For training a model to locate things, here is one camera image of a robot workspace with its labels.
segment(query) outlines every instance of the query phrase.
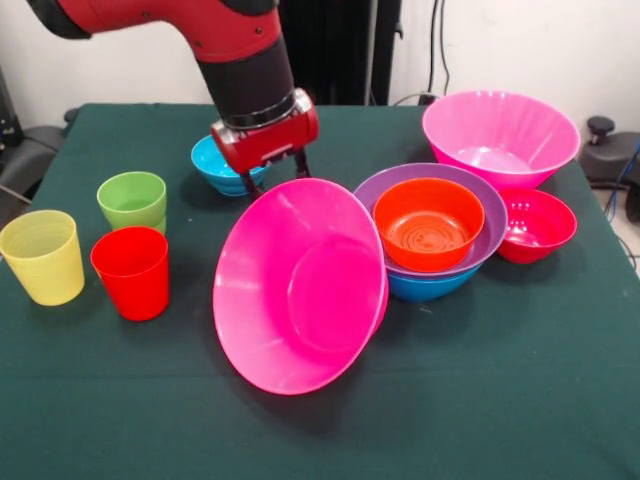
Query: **green cup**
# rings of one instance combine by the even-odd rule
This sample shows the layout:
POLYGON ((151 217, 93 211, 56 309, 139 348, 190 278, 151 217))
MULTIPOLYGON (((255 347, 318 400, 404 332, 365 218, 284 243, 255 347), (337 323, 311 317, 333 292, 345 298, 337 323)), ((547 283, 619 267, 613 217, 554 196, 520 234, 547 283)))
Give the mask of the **green cup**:
POLYGON ((126 172, 111 177, 98 189, 98 204, 111 228, 167 229, 167 186, 149 172, 126 172))

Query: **yellow cup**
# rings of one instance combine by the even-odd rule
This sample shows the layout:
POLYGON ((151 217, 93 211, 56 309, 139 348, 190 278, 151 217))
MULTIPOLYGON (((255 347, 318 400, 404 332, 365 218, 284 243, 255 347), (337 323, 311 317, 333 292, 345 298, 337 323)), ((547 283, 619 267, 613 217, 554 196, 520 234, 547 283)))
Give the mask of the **yellow cup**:
POLYGON ((0 254, 40 305, 67 303, 84 287, 76 222, 64 212, 38 210, 16 218, 0 232, 0 254))

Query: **red cup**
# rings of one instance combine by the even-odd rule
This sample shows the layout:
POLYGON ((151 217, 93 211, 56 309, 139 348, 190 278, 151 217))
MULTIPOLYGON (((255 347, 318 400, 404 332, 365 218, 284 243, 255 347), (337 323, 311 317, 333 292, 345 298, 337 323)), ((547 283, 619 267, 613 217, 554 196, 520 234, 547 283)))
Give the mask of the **red cup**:
POLYGON ((108 233, 93 247, 91 264, 127 320, 151 320, 169 305, 169 244, 157 230, 127 227, 108 233))

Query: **bowl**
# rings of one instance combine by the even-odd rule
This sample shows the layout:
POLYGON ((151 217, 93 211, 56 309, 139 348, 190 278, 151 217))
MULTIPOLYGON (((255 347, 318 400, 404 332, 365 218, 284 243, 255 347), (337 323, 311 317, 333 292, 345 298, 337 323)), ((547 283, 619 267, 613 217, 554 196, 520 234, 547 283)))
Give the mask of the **bowl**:
POLYGON ((540 190, 501 192, 509 227, 498 253, 513 263, 533 263, 565 245, 578 230, 578 220, 562 200, 540 190))
POLYGON ((484 218, 484 207, 471 190, 441 178, 400 182, 373 208, 389 256, 418 272, 441 272, 460 263, 484 218))
POLYGON ((452 180, 471 190, 482 202, 485 210, 484 227, 473 242, 467 257, 446 272, 419 273, 399 266, 388 256, 386 265, 389 273, 403 277, 436 279, 448 278, 482 265, 498 249, 507 231, 507 209, 495 188, 485 180, 460 168, 437 163, 407 163, 376 173, 366 179, 354 195, 369 211, 373 210, 380 195, 393 185, 404 180, 421 177, 435 177, 452 180))
MULTIPOLYGON (((242 177, 229 166, 211 135, 195 144, 191 150, 191 161, 207 182, 222 195, 240 197, 248 194, 242 177)), ((256 185, 263 182, 269 168, 271 166, 267 165, 249 172, 256 185)))
POLYGON ((304 394, 355 361, 384 316, 387 288, 362 204, 330 181, 292 180, 251 204, 229 234, 215 274, 215 327, 247 381, 304 394))
POLYGON ((402 277, 390 273, 389 290, 394 297, 400 300, 417 303, 429 302, 457 290, 473 277, 479 269, 480 266, 449 278, 436 278, 434 280, 402 277))
POLYGON ((436 100, 422 128, 438 162, 467 169, 498 190, 536 188, 580 149, 568 117, 525 95, 471 91, 436 100))

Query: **bowl rim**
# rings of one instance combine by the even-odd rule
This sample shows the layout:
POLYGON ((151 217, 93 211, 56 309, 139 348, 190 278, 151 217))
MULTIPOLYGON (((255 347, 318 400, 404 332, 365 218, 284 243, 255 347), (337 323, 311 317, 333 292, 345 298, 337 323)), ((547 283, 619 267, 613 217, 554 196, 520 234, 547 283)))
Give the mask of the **bowl rim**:
POLYGON ((366 346, 369 344, 369 341, 371 340, 371 337, 374 335, 375 331, 378 329, 379 324, 380 324, 380 319, 382 318, 382 316, 384 315, 384 312, 386 311, 387 308, 387 303, 388 303, 388 297, 389 297, 389 279, 387 277, 387 266, 385 263, 385 256, 384 256, 384 249, 382 247, 382 243, 379 241, 379 237, 378 237, 378 229, 375 226, 375 223, 373 221, 373 218, 371 217, 371 215, 369 214, 369 212, 367 211, 367 209, 365 208, 365 206, 362 204, 362 202, 360 202, 360 200, 358 200, 358 198, 356 198, 356 196, 350 192, 348 189, 346 189, 345 187, 343 187, 342 185, 333 182, 331 180, 326 180, 326 179, 322 179, 322 178, 318 178, 318 177, 311 177, 311 178, 298 178, 298 179, 293 179, 293 180, 288 180, 284 183, 281 183, 277 186, 275 186, 274 188, 271 188, 269 190, 267 190, 267 192, 265 192, 262 196, 260 196, 260 198, 258 198, 255 202, 253 202, 249 208, 247 208, 242 215, 240 215, 240 217, 238 218, 238 220, 236 220, 236 222, 234 223, 234 226, 231 229, 231 232, 229 233, 229 235, 227 236, 224 245, 222 246, 222 249, 220 251, 220 255, 219 255, 219 260, 218 260, 218 264, 216 265, 215 268, 215 272, 214 272, 214 278, 213 278, 213 288, 212 288, 212 292, 211 292, 211 297, 212 297, 212 313, 213 313, 213 324, 214 324, 214 329, 216 331, 216 335, 218 336, 218 339, 220 341, 220 345, 222 346, 222 350, 225 353, 225 356, 227 357, 227 360, 229 361, 229 363, 231 363, 231 365, 233 366, 233 368, 236 370, 236 372, 238 372, 240 374, 240 376, 247 381, 248 383, 250 383, 251 385, 253 385, 254 387, 263 390, 265 392, 268 393, 272 393, 272 394, 276 394, 276 395, 282 395, 282 396, 296 396, 296 395, 306 395, 309 393, 312 393, 314 391, 320 390, 321 388, 329 385, 330 383, 332 383, 334 380, 336 380, 338 377, 340 377, 344 372, 346 372, 349 368, 351 368, 351 366, 356 362, 356 360, 358 359, 358 357, 362 354, 362 352, 364 351, 364 349, 366 348, 366 346), (314 385, 312 388, 307 388, 307 389, 300 389, 300 390, 296 390, 296 391, 287 391, 287 390, 279 390, 277 388, 272 388, 271 386, 265 386, 265 385, 259 385, 256 382, 254 382, 255 379, 250 379, 247 378, 245 376, 245 374, 243 373, 243 370, 239 369, 236 365, 236 363, 234 362, 234 360, 232 359, 232 357, 227 353, 227 344, 224 341, 224 335, 221 335, 220 333, 220 329, 218 327, 218 318, 216 318, 215 315, 215 309, 216 309, 216 298, 219 298, 219 294, 216 295, 216 290, 217 290, 217 286, 218 286, 218 275, 219 275, 219 271, 221 266, 224 265, 224 258, 227 256, 227 254, 229 253, 229 244, 232 241, 234 235, 234 230, 236 228, 236 226, 238 224, 240 224, 243 220, 245 220, 245 217, 249 215, 249 212, 251 212, 251 210, 253 209, 254 205, 258 205, 260 203, 265 202, 265 199, 269 199, 270 197, 277 197, 278 195, 280 195, 280 190, 284 189, 284 188, 290 188, 292 184, 294 183, 300 183, 300 182, 305 182, 305 183, 309 183, 309 182, 313 182, 313 183, 318 183, 318 184, 323 184, 328 188, 335 188, 336 190, 340 191, 341 193, 346 193, 348 197, 351 197, 353 199, 353 201, 355 202, 355 208, 359 209, 362 214, 364 215, 364 217, 367 219, 367 221, 369 222, 369 225, 371 226, 372 229, 372 233, 373 235, 375 235, 375 238, 378 239, 378 241, 375 242, 375 253, 378 259, 380 259, 380 295, 379 298, 377 300, 377 305, 376 305, 376 309, 375 309, 375 313, 374 315, 372 315, 372 321, 371 321, 371 325, 369 327, 369 330, 367 332, 367 338, 366 340, 362 341, 362 344, 356 348, 354 350, 353 355, 349 358, 349 361, 345 362, 344 365, 340 366, 340 368, 337 368, 335 372, 333 372, 331 375, 329 375, 327 378, 323 379, 321 382, 318 382, 316 385, 314 385))
POLYGON ((394 184, 393 186, 389 187, 388 189, 386 189, 384 192, 382 192, 382 194, 378 197, 378 199, 376 200, 375 205, 373 206, 373 212, 372 212, 372 217, 373 217, 373 222, 376 226, 376 229, 378 231, 378 233, 389 243, 393 244, 394 246, 396 246, 397 248, 404 250, 405 252, 410 252, 412 254, 416 254, 416 255, 420 255, 421 257, 433 257, 433 256, 437 256, 443 253, 449 253, 449 252, 455 252, 461 249, 464 249, 466 247, 468 247, 470 244, 472 244, 473 242, 476 241, 476 238, 478 238, 478 236, 480 235, 480 233, 482 232, 482 229, 484 228, 484 224, 487 220, 487 214, 485 212, 485 208, 484 205, 482 204, 482 201, 478 198, 478 196, 473 193, 473 191, 470 188, 465 187, 464 185, 459 184, 458 182, 454 182, 453 180, 448 180, 446 178, 438 178, 438 177, 417 177, 417 178, 410 178, 408 180, 403 180, 402 182, 398 182, 396 184, 394 184), (457 188, 458 190, 462 190, 465 192, 465 194, 467 195, 467 198, 472 200, 473 203, 475 203, 476 205, 480 206, 480 211, 482 212, 482 219, 480 221, 480 227, 477 228, 475 230, 475 232, 473 232, 473 235, 471 235, 467 240, 465 240, 463 243, 456 245, 455 247, 451 247, 451 248, 447 248, 446 250, 438 250, 437 252, 421 252, 421 251, 417 251, 417 250, 413 250, 410 248, 405 248, 402 245, 399 245, 398 243, 396 243, 395 241, 391 240, 389 238, 389 236, 383 232, 380 227, 378 226, 378 218, 377 218, 377 213, 378 213, 378 206, 380 205, 380 201, 392 190, 396 190, 398 188, 402 188, 405 187, 408 184, 411 183, 427 183, 427 182, 437 182, 437 183, 445 183, 445 184, 449 184, 449 186, 457 188))
POLYGON ((509 217, 509 212, 511 211, 511 209, 509 208, 509 205, 506 201, 506 199, 504 198, 505 194, 511 194, 511 193, 518 193, 518 192, 527 192, 527 194, 531 194, 533 193, 534 195, 539 195, 542 197, 547 197, 549 199, 551 199, 558 207, 560 207, 562 210, 564 210, 565 212, 569 213, 569 216, 572 219, 572 228, 571 228, 571 233, 568 236, 565 236, 565 238, 559 242, 554 242, 554 243, 548 243, 545 245, 529 245, 526 243, 519 243, 519 242, 513 242, 511 240, 509 240, 506 236, 503 239, 502 243, 504 244, 508 244, 508 245, 513 245, 519 248, 524 248, 527 250, 548 250, 548 249, 556 249, 558 247, 561 247, 563 245, 565 245, 567 242, 569 242, 578 232, 578 217, 576 216, 575 212, 572 210, 572 208, 567 205, 565 202, 563 202, 561 199, 559 199, 558 197, 556 197, 555 195, 552 195, 548 192, 544 192, 542 190, 537 190, 535 188, 505 188, 504 190, 500 191, 500 196, 503 197, 504 200, 504 204, 507 208, 507 221, 508 221, 508 217, 509 217))
MULTIPOLYGON (((456 167, 453 165, 445 165, 443 163, 437 163, 437 162, 412 162, 412 163, 401 163, 400 165, 394 165, 388 168, 385 168, 384 170, 380 170, 378 172, 375 172, 373 175, 370 175, 369 177, 365 178, 354 190, 354 195, 360 200, 359 195, 359 191, 362 189, 365 189, 368 187, 368 185, 372 182, 375 182, 378 178, 381 177, 385 177, 387 175, 392 175, 395 171, 403 171, 403 170, 413 170, 413 169, 421 169, 421 168, 428 168, 428 169, 434 169, 435 172, 432 174, 438 175, 437 171, 441 170, 441 171, 446 171, 449 170, 451 172, 457 172, 460 175, 467 177, 469 179, 473 178, 473 180, 479 184, 482 185, 483 188, 486 189, 487 193, 490 194, 491 196, 493 196, 493 198, 496 201, 499 201, 499 206, 500 206, 500 216, 504 218, 504 224, 503 225, 499 225, 498 228, 499 230, 497 230, 497 237, 499 239, 499 241, 497 241, 495 244, 493 244, 493 248, 491 249, 487 249, 487 251, 480 256, 479 260, 474 261, 473 263, 471 263, 470 265, 467 265, 465 267, 462 267, 462 269, 459 269, 459 267, 454 267, 453 269, 451 269, 451 271, 447 271, 447 272, 441 272, 441 273, 421 273, 421 272, 412 272, 409 271, 408 269, 401 267, 400 265, 396 264, 395 262, 393 262, 393 264, 389 264, 386 263, 388 261, 391 261, 391 259, 386 256, 385 257, 385 263, 387 266, 387 270, 391 273, 394 273, 396 275, 400 275, 403 277, 410 277, 410 278, 415 278, 415 279, 439 279, 439 278, 444 278, 446 276, 452 275, 452 274, 461 274, 464 273, 468 270, 471 270, 472 268, 474 268, 475 266, 478 265, 482 265, 484 262, 486 262, 493 254, 495 254, 498 251, 498 248, 500 248, 500 245, 502 244, 502 241, 504 240, 504 237, 507 233, 507 227, 508 227, 508 214, 507 214, 507 207, 504 204, 504 200, 502 199, 502 197, 500 196, 500 193, 498 192, 498 189, 496 187, 494 187, 493 185, 491 185, 491 183, 489 183, 487 180, 485 180, 484 178, 482 178, 481 176, 479 176, 478 174, 467 170, 465 168, 461 168, 461 167, 456 167)), ((365 209, 370 209, 369 210, 369 215, 372 215, 371 210, 373 209, 373 205, 372 206, 366 206, 365 205, 365 209)), ((489 218, 489 216, 485 217, 485 225, 487 224, 487 218, 489 218)))
POLYGON ((558 110, 557 108, 553 107, 552 105, 543 102, 542 100, 538 100, 537 98, 534 98, 530 95, 525 95, 523 93, 517 93, 517 92, 512 92, 509 90, 463 90, 460 92, 456 92, 456 93, 452 93, 450 95, 447 95, 445 97, 440 97, 438 98, 432 105, 429 105, 424 113, 422 114, 422 131, 425 135, 425 137, 427 137, 427 141, 435 146, 438 150, 446 153, 448 156, 450 156, 451 158, 453 158, 456 162, 459 162, 461 165, 464 165, 465 167, 468 168, 473 168, 473 169, 477 169, 483 172, 489 172, 489 173, 496 173, 496 174, 500 174, 500 175, 513 175, 513 176, 527 176, 527 175, 537 175, 537 174, 542 174, 542 173, 548 173, 548 172, 553 172, 556 171, 560 168, 562 168, 563 166, 565 166, 567 163, 569 163, 571 160, 573 160, 575 158, 575 156, 578 154, 578 152, 580 151, 580 147, 581 147, 581 136, 580 136, 580 130, 578 129, 578 127, 576 126, 576 124, 569 118, 568 115, 566 115, 565 113, 563 113, 562 111, 558 110), (571 150, 571 155, 568 155, 566 159, 560 160, 558 161, 556 164, 550 166, 550 167, 545 167, 545 168, 541 168, 541 169, 537 169, 537 170, 532 170, 529 172, 512 172, 512 171, 505 171, 505 170, 496 170, 493 168, 486 168, 486 167, 480 167, 480 166, 476 166, 476 165, 470 165, 467 162, 463 162, 461 160, 458 160, 457 158, 455 158, 454 155, 452 155, 449 150, 442 148, 440 145, 437 144, 437 142, 433 141, 430 137, 429 134, 427 133, 427 121, 430 115, 433 115, 433 109, 434 107, 437 108, 438 103, 441 103, 443 101, 446 101, 448 98, 454 98, 454 97, 462 97, 462 96, 469 96, 469 95, 486 95, 486 94, 500 94, 500 95, 505 95, 505 96, 510 96, 510 97, 518 97, 518 98, 523 98, 525 100, 537 103, 539 105, 542 105, 550 110, 552 110, 553 112, 555 112, 559 117, 561 117, 563 120, 565 120, 572 128, 573 132, 574 132, 574 138, 575 138, 575 145, 573 146, 572 150, 571 150))
POLYGON ((389 278, 392 278, 394 280, 399 280, 401 282, 407 282, 411 284, 418 284, 418 285, 425 285, 425 286, 446 285, 450 282, 460 280, 461 278, 467 278, 467 276, 468 277, 473 276, 478 270, 480 270, 480 267, 482 267, 482 265, 483 263, 481 263, 480 265, 476 265, 473 268, 470 268, 466 272, 458 273, 445 278, 405 277, 404 275, 399 275, 397 273, 392 273, 392 272, 388 272, 387 275, 389 275, 389 278))
MULTIPOLYGON (((211 136, 211 134, 206 135, 204 137, 202 137, 200 140, 198 140, 193 147, 191 147, 191 163, 193 164, 194 167, 196 167, 196 170, 198 170, 200 173, 204 174, 204 175, 208 175, 211 177, 217 177, 217 178, 240 178, 240 175, 233 172, 233 174, 231 175, 220 175, 219 173, 214 173, 211 172, 205 168, 203 168, 202 166, 200 166, 198 164, 198 162, 196 161, 196 155, 195 155, 195 151, 196 149, 202 144, 205 143, 207 140, 211 140, 213 142, 213 145, 216 147, 216 149, 218 150, 218 152, 220 152, 220 149, 218 149, 216 142, 213 140, 213 137, 211 136)), ((220 155, 222 156, 222 159, 224 160, 225 163, 227 163, 227 160, 224 158, 224 155, 222 155, 222 152, 220 152, 220 155)), ((252 168, 249 171, 249 174, 251 176, 257 176, 260 175, 263 171, 265 171, 266 169, 268 169, 269 167, 271 167, 271 164, 268 163, 267 165, 265 165, 264 167, 255 167, 252 168)))

